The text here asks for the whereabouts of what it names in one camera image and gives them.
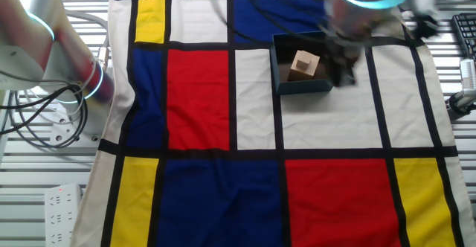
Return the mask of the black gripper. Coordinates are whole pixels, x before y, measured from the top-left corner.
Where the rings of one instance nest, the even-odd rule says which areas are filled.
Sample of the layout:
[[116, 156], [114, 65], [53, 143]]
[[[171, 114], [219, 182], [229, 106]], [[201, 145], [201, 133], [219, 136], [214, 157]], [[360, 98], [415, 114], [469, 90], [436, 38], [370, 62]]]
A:
[[329, 79], [337, 80], [338, 87], [354, 86], [354, 66], [367, 42], [365, 33], [341, 34], [324, 31], [327, 56], [329, 57]]

